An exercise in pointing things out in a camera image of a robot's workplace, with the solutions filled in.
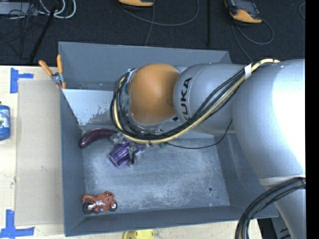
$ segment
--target purple object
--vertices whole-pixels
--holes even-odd
[[[129,148],[129,141],[125,141],[123,144],[117,144],[109,154],[109,158],[116,166],[123,165],[131,160]]]
[[[114,149],[109,154],[109,158],[116,166],[121,166],[129,161],[134,163],[135,156],[144,151],[144,144],[134,144],[133,146],[130,146],[130,142],[125,141],[123,144],[115,145]]]

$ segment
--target yellow object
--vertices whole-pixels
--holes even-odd
[[[135,6],[152,6],[153,2],[142,2],[140,0],[119,0],[119,2]]]
[[[124,233],[123,239],[153,239],[154,232],[152,229],[127,231]]]

